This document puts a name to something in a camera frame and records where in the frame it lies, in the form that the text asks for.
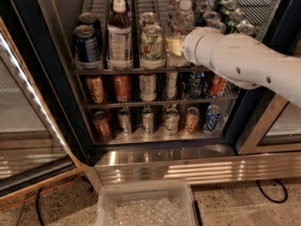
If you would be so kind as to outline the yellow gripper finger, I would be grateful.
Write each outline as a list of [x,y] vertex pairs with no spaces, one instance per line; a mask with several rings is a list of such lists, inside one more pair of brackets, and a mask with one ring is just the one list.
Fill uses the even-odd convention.
[[167,50],[177,56],[182,56],[182,41],[183,37],[166,37]]

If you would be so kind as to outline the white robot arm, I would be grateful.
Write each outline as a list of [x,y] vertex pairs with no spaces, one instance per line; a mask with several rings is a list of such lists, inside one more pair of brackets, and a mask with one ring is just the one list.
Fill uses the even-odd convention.
[[197,27],[172,39],[189,62],[204,66],[242,89],[266,87],[301,107],[301,58],[282,55],[247,35]]

